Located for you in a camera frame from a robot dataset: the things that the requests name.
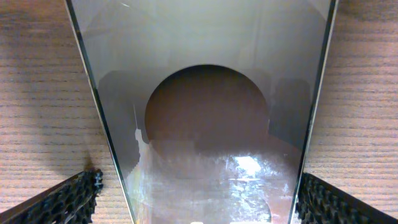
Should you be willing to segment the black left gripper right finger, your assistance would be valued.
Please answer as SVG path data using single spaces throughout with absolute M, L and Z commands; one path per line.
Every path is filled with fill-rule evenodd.
M 397 219 L 352 195 L 303 173 L 295 212 L 305 224 L 397 224 Z

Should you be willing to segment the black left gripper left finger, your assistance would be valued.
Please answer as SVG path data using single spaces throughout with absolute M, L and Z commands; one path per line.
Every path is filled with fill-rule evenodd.
M 89 224 L 103 172 L 84 170 L 1 213 L 1 224 Z

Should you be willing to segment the Galaxy smartphone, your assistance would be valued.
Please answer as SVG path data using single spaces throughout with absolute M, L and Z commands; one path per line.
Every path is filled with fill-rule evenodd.
M 74 0 L 134 223 L 291 223 L 337 2 Z

